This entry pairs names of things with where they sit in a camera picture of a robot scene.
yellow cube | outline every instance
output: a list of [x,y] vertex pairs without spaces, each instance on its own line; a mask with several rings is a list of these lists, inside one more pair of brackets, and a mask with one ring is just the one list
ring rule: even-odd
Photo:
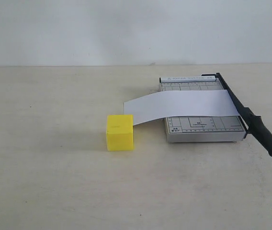
[[133,150],[133,115],[108,115],[106,140],[109,151]]

guillotine paper trimmer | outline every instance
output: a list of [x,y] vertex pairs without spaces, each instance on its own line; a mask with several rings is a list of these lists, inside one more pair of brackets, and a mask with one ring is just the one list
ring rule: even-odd
[[203,74],[201,77],[160,78],[161,91],[227,90],[239,116],[166,117],[165,129],[168,142],[240,141],[252,134],[272,156],[272,134],[261,117],[238,100],[220,73]]

table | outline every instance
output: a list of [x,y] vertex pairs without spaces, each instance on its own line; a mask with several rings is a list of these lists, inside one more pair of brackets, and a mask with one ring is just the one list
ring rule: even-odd
[[272,132],[272,64],[0,68],[0,230],[272,229],[272,158],[166,142],[161,120],[108,152],[106,117],[161,76],[220,72]]

white wall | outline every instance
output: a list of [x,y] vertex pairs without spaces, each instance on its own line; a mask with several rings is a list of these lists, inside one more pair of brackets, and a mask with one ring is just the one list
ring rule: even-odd
[[0,0],[0,65],[272,62],[272,0]]

paper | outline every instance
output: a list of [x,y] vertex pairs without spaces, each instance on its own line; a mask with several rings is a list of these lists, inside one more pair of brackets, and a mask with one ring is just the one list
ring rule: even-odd
[[237,116],[227,90],[163,91],[124,103],[133,125],[171,116]]

